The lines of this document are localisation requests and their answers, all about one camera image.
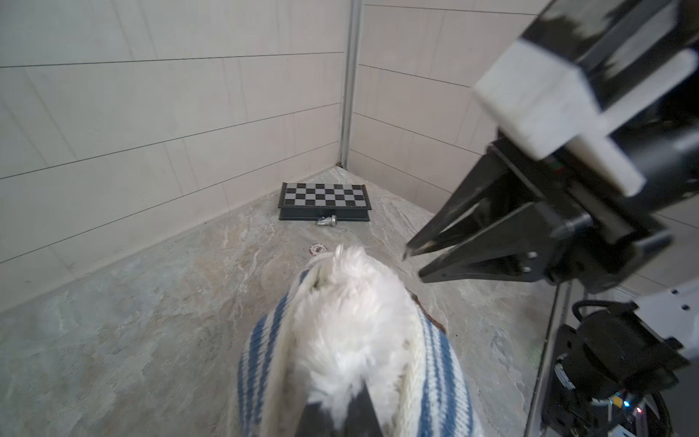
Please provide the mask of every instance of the chessboard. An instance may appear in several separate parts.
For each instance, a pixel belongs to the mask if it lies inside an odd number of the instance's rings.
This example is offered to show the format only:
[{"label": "chessboard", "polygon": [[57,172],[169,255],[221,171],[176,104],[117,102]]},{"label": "chessboard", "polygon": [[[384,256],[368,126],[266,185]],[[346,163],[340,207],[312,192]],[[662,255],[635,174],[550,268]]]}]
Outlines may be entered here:
[{"label": "chessboard", "polygon": [[371,204],[364,185],[283,183],[280,220],[318,220],[335,215],[338,221],[368,222]]}]

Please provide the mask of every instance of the marble tabletop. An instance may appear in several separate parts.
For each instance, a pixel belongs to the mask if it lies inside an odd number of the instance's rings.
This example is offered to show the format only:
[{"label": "marble tabletop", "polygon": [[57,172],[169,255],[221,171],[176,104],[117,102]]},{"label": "marble tabletop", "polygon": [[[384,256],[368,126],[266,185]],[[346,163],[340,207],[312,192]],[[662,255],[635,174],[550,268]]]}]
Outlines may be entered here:
[{"label": "marble tabletop", "polygon": [[0,435],[237,436],[236,371],[254,323],[322,243],[361,244],[446,329],[491,436],[521,436],[554,290],[423,284],[433,255],[403,258],[432,217],[366,184],[371,222],[278,220],[271,194],[0,315]]}]

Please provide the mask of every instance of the white fluffy plush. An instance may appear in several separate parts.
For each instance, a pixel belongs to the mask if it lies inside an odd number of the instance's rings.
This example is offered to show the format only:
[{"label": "white fluffy plush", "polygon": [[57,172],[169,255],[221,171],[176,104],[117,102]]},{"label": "white fluffy plush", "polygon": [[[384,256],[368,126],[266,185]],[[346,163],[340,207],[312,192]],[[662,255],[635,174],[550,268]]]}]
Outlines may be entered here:
[{"label": "white fluffy plush", "polygon": [[361,247],[340,246],[316,264],[316,283],[298,296],[294,311],[282,416],[296,416],[298,423],[304,404],[320,402],[339,428],[364,381],[379,423],[390,429],[409,359],[410,295],[390,268]]}]

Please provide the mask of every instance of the blue and white striped fabric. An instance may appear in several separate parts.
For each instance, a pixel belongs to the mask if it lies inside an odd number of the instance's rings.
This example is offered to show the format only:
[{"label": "blue and white striped fabric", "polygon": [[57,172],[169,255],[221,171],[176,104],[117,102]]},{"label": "blue and white striped fabric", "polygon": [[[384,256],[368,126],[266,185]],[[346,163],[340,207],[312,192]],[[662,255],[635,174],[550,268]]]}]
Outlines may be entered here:
[{"label": "blue and white striped fabric", "polygon": [[[301,274],[303,282],[308,271]],[[261,318],[238,364],[238,414],[244,437],[258,436],[270,365],[287,311],[285,294],[273,313]],[[425,376],[416,437],[478,437],[482,433],[470,402],[466,379],[446,335],[419,311],[425,349]]]}]

